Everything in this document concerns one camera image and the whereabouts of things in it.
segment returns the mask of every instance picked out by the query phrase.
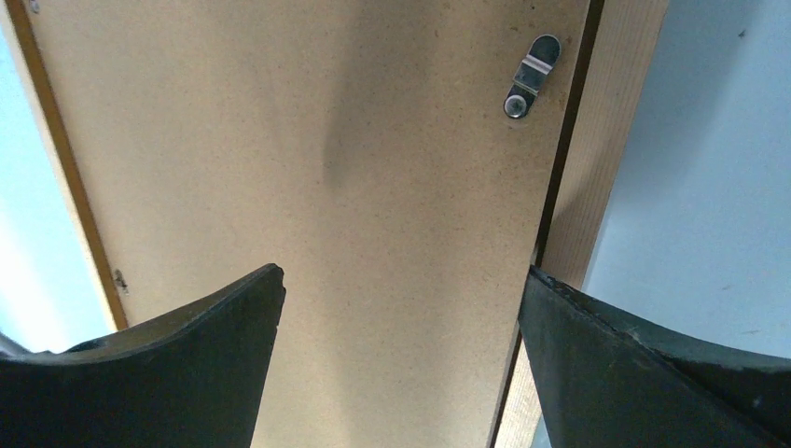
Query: metal clip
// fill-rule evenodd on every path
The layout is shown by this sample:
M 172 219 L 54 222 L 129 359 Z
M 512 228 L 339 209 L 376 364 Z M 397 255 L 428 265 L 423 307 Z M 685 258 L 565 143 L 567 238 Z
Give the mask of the metal clip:
M 540 35 L 530 47 L 514 75 L 514 85 L 503 102 L 512 119 L 523 119 L 533 105 L 547 75 L 561 57 L 561 41 L 554 35 Z

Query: screw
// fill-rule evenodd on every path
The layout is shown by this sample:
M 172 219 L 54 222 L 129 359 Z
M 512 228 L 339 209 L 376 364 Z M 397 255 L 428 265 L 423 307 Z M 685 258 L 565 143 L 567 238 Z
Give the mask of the screw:
M 527 101 L 520 95 L 511 95 L 506 98 L 506 103 L 503 105 L 506 115 L 513 119 L 520 119 L 524 117 L 527 112 Z

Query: wooden edge strip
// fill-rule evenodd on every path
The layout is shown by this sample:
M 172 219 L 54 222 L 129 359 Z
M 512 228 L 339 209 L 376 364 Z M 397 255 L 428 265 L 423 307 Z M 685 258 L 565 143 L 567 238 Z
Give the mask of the wooden edge strip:
M 569 97 L 536 239 L 535 264 L 577 288 L 582 287 L 596 245 L 669 0 L 603 1 L 602 5 L 599 2 L 598 18 L 591 17 L 595 14 L 595 2 L 590 5 L 583 39 L 590 37 L 591 50 L 585 55 L 583 42 L 577 62 L 580 68 L 583 56 L 589 58 L 581 81 L 584 87 L 578 98 Z M 592 35 L 588 29 L 591 19 L 597 20 Z M 578 101 L 578 108 L 571 108 L 573 101 Z M 518 351 L 512 358 L 507 386 L 522 385 L 522 389 L 503 392 L 492 448 L 502 429 L 499 422 L 503 420 L 508 396 L 535 392 L 533 382 L 514 382 L 511 378 L 514 360 L 526 355 Z M 534 429 L 535 423 L 523 422 L 523 427 L 514 430 Z
M 565 114 L 563 115 L 563 123 L 561 126 L 561 134 L 558 139 L 558 149 L 555 154 L 555 161 L 552 164 L 552 173 L 549 177 L 549 184 L 547 190 L 547 197 L 544 200 L 544 210 L 542 212 L 541 220 L 538 225 L 538 232 L 535 239 L 535 263 L 540 263 L 541 255 L 544 252 L 544 242 L 548 234 L 549 223 L 551 222 L 551 214 L 554 209 L 554 200 L 557 197 L 558 187 L 561 184 L 561 175 L 563 166 L 566 161 L 566 153 L 568 152 L 569 143 L 572 139 L 572 133 L 575 128 L 577 110 L 582 98 L 582 91 L 585 86 L 585 79 L 588 76 L 590 66 L 590 56 L 593 52 L 593 45 L 596 40 L 596 33 L 599 29 L 599 22 L 602 17 L 602 10 L 604 8 L 604 0 L 591 0 L 588 6 L 588 12 L 585 18 L 585 24 L 582 29 L 582 36 L 579 41 L 579 52 L 576 57 L 576 65 L 574 74 L 572 75 L 571 86 L 569 88 L 568 103 L 566 104 Z M 514 371 L 517 367 L 517 360 L 520 355 L 521 347 L 521 332 L 519 331 L 519 324 L 516 325 L 514 338 L 511 341 L 511 356 L 507 365 L 505 379 L 501 386 L 500 397 L 497 401 L 497 414 L 493 420 L 493 426 L 490 431 L 489 447 L 494 448 L 497 446 L 497 436 L 500 433 L 501 426 L 503 425 L 503 418 L 507 411 L 508 394 L 511 390 Z
M 33 81 L 35 95 L 37 96 L 38 102 L 41 104 L 44 120 L 49 129 L 57 158 L 60 161 L 66 186 L 74 201 L 76 217 L 79 220 L 79 222 L 75 224 L 81 225 L 85 233 L 88 249 L 96 266 L 96 271 L 99 275 L 99 280 L 102 284 L 102 289 L 104 290 L 104 295 L 106 296 L 107 304 L 109 305 L 110 313 L 113 317 L 113 322 L 117 329 L 126 329 L 129 327 L 129 323 L 124 314 L 123 307 L 121 306 L 118 290 L 116 289 L 113 279 L 113 273 L 110 269 L 110 263 L 104 251 L 102 238 L 96 227 L 93 213 L 90 210 L 88 195 L 82 183 L 82 178 L 79 175 L 74 153 L 72 152 L 71 144 L 69 143 L 69 138 L 65 126 L 63 125 L 60 109 L 55 101 L 55 94 L 49 83 L 47 70 L 44 67 L 44 61 L 35 43 L 33 27 L 28 17 L 27 9 L 25 8 L 23 0 L 6 0 L 6 7 L 11 25 L 13 26 L 21 47 L 22 58 L 27 64 L 27 69 Z

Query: particleboard panel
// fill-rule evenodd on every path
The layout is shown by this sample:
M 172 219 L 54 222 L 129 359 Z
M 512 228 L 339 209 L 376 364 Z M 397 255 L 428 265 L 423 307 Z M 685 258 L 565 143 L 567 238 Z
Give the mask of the particleboard panel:
M 587 1 L 38 3 L 131 323 L 285 269 L 254 446 L 485 445 Z
M 606 0 L 590 55 L 541 269 L 582 287 L 668 0 Z M 496 448 L 529 446 L 539 413 L 519 346 Z

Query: wooden frame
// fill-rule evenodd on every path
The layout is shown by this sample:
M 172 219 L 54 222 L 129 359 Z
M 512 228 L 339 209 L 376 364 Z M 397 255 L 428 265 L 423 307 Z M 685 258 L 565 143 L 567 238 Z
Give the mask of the wooden frame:
M 573 128 L 571 138 L 559 143 L 536 242 L 535 264 L 573 287 L 582 287 L 588 270 L 668 1 L 605 0 L 601 9 L 578 110 L 567 113 L 563 124 L 564 129 Z M 593 5 L 590 13 L 595 13 Z M 584 63 L 583 51 L 580 63 Z M 520 406 L 525 402 L 537 405 L 521 347 L 519 336 L 497 416 L 503 423 L 491 446 L 511 446 L 505 438 L 498 441 L 501 433 L 524 435 L 519 441 L 522 445 L 534 435 L 540 413 Z
M 96 272 L 109 305 L 113 324 L 116 329 L 125 329 L 129 324 L 121 306 L 110 263 L 104 251 L 104 245 L 99 236 L 93 213 L 90 210 L 88 195 L 79 175 L 44 62 L 35 43 L 27 10 L 21 0 L 6 0 L 6 8 L 7 14 L 2 14 L 2 18 L 0 18 L 2 22 L 0 24 L 4 28 L 8 28 L 9 34 L 14 33 L 16 41 L 19 43 L 17 47 L 9 39 L 12 53 L 18 52 L 19 54 L 15 55 L 15 57 L 21 57 L 21 61 L 27 67 L 27 71 L 20 70 L 20 77 L 22 83 L 27 84 L 25 88 L 28 91 L 32 91 L 32 94 L 29 94 L 29 100 L 31 101 L 31 108 L 34 110 L 35 118 L 38 121 L 44 146 L 48 151 L 54 151 L 54 154 L 49 154 L 50 160 L 60 164 L 61 170 L 59 173 L 58 166 L 53 166 L 53 168 L 56 171 L 56 177 L 59 176 L 61 178 L 62 193 L 75 225 L 83 231 L 83 245 L 87 246 L 87 252 L 96 266 Z

